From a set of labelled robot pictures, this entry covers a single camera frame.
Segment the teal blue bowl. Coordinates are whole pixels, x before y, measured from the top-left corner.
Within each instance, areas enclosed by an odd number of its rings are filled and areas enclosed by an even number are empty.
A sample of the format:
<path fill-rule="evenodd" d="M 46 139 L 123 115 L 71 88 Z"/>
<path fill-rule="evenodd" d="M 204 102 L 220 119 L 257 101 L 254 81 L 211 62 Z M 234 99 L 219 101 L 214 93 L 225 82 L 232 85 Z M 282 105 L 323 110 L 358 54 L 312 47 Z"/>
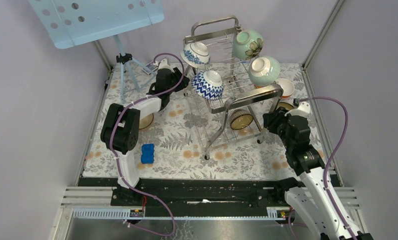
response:
<path fill-rule="evenodd" d="M 276 109 L 279 109 L 279 108 L 283 108 L 286 111 L 290 111 L 290 110 L 294 109 L 294 106 L 287 102 L 280 102 Z"/>

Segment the brown speckled bowl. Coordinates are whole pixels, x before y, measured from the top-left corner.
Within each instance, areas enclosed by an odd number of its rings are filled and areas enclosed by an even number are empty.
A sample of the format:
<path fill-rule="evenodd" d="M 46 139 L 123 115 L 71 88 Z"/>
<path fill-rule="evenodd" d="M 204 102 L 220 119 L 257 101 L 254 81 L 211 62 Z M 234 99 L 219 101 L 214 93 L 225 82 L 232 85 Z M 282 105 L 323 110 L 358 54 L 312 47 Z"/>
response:
<path fill-rule="evenodd" d="M 140 131 L 146 130 L 148 127 L 151 126 L 153 121 L 154 121 L 154 114 L 153 113 L 151 113 L 151 114 L 145 116 L 144 118 L 140 119 L 140 121 L 139 121 L 139 130 Z"/>

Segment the blue white zigzag bowl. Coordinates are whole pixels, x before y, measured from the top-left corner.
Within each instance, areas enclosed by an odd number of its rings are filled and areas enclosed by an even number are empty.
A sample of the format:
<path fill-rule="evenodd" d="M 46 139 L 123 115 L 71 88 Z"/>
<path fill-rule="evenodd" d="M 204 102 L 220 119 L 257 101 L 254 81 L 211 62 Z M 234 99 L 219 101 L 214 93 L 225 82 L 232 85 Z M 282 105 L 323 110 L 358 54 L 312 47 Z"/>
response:
<path fill-rule="evenodd" d="M 206 100 L 219 100 L 223 96 L 224 85 L 222 77 L 214 70 L 197 73 L 190 83 L 192 89 Z"/>

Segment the steel two-tier dish rack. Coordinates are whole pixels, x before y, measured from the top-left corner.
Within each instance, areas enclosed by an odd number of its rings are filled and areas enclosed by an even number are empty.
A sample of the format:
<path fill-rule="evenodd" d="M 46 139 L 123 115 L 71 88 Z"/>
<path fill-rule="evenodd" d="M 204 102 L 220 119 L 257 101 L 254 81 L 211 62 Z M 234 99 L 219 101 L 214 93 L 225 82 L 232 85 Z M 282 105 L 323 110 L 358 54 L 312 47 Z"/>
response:
<path fill-rule="evenodd" d="M 207 100 L 198 97 L 192 88 L 185 90 L 193 113 L 208 119 L 207 123 L 195 125 L 200 142 L 204 147 L 205 160 L 210 159 L 211 151 L 234 145 L 239 142 L 256 138 L 257 143 L 263 142 L 265 129 L 261 126 L 253 104 L 270 101 L 270 111 L 275 111 L 282 97 L 282 87 L 272 83 L 263 88 L 255 87 L 249 80 L 247 70 L 249 64 L 235 57 L 233 41 L 241 32 L 239 20 L 234 15 L 198 21 L 193 24 L 189 36 L 184 37 L 184 44 L 204 42 L 216 55 L 211 63 L 203 67 L 187 67 L 184 73 L 197 74 L 206 70 L 218 72 L 222 77 L 224 91 L 221 99 Z M 231 128 L 231 116 L 235 111 L 245 110 L 253 117 L 251 124 L 243 129 Z"/>

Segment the orange bowl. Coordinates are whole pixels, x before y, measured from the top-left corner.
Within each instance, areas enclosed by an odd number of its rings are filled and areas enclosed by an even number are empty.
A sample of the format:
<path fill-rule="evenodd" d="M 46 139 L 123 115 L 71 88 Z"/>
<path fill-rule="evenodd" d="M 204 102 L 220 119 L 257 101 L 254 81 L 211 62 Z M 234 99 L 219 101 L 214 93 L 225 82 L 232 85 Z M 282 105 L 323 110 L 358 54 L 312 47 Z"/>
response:
<path fill-rule="evenodd" d="M 282 94 L 283 99 L 287 99 L 294 94 L 295 86 L 293 82 L 291 82 L 290 80 L 286 78 L 278 78 L 275 82 L 278 85 L 280 85 L 281 88 L 283 89 L 283 94 Z"/>

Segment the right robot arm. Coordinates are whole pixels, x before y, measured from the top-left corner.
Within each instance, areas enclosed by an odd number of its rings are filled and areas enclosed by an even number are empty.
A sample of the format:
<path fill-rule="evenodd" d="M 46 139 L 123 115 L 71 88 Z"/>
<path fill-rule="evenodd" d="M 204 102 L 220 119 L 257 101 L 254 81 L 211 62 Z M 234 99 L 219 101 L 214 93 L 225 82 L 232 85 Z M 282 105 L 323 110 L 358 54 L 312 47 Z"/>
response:
<path fill-rule="evenodd" d="M 290 205 L 303 219 L 318 240 L 370 240 L 342 205 L 328 180 L 327 166 L 310 143 L 307 118 L 291 115 L 281 107 L 263 114 L 263 125 L 281 139 L 288 165 L 300 178 L 279 182 L 274 201 L 280 206 Z"/>

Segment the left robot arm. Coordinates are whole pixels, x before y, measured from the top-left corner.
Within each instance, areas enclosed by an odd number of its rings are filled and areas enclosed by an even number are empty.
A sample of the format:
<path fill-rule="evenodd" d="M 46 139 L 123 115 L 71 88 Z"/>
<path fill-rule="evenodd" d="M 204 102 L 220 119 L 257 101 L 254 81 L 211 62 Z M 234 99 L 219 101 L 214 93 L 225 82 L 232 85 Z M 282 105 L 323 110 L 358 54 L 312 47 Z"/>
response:
<path fill-rule="evenodd" d="M 128 104 L 127 110 L 118 103 L 108 108 L 100 140 L 107 149 L 117 153 L 118 184 L 126 188 L 122 198 L 131 206 L 137 205 L 142 198 L 141 191 L 135 188 L 140 177 L 133 153 L 139 138 L 140 120 L 163 110 L 171 93 L 185 89 L 189 83 L 190 79 L 177 67 L 159 69 L 144 101 Z"/>

